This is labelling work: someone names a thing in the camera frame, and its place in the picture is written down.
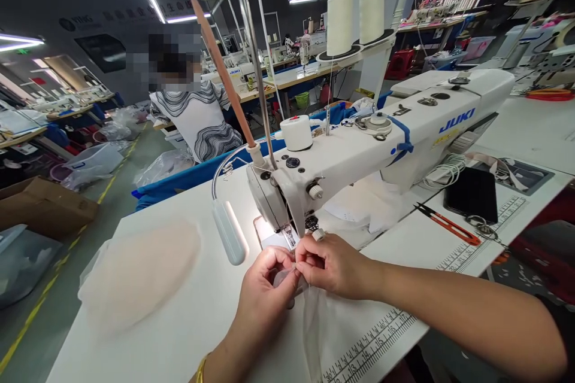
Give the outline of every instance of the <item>smartphone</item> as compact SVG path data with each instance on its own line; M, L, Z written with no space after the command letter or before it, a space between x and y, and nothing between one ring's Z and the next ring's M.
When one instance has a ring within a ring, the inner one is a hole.
M465 168L459 179L446 187L443 206L465 217L479 215L488 224L497 223L495 176L479 169Z

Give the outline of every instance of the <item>measuring ruler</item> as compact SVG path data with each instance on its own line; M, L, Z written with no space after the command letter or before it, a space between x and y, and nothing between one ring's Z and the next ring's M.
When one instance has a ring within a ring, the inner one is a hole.
M514 194L499 207L499 222L492 228L501 232L528 203L524 197ZM480 246L473 247L461 242L435 269L464 273L471 262L491 243L492 241L484 240ZM358 383L416 321L417 318L411 314L397 308L392 309L323 371L322 383Z

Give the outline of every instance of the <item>finger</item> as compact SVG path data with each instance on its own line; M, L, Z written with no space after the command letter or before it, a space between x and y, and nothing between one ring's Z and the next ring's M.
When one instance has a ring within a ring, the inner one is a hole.
M311 235L305 235L299 240L298 246L295 248L295 261L304 261L309 254L325 258L325 247L313 239Z
M315 266L316 268L319 269L325 269L325 262L323 261L323 259L321 257L318 256L313 256L311 254L309 254L305 260L303 260L303 262L307 262L312 266Z
M292 262L293 256L287 248L267 247L257 256L252 268L267 276L270 270L276 268L278 264L285 269L291 269Z
M324 269L312 266L307 262L298 262L296 266L308 284L322 289L328 289L328 274Z
M300 276L301 272L294 269L286 276L282 283L274 289L274 294L278 297L284 307L287 306L288 302L293 298L295 291L298 288Z

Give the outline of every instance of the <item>black and white patterned shirt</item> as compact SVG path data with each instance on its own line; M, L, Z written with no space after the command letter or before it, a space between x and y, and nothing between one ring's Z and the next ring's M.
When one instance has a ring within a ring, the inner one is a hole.
M172 120L194 160L202 163L242 144L241 135L223 119L230 103L223 87L201 81L198 90L150 93L152 104Z

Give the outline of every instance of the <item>bracelet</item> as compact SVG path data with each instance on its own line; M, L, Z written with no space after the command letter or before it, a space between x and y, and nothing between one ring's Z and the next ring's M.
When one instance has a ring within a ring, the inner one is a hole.
M204 356L198 366L198 371L196 371L196 383L204 383L204 366L205 360L208 359L209 353Z

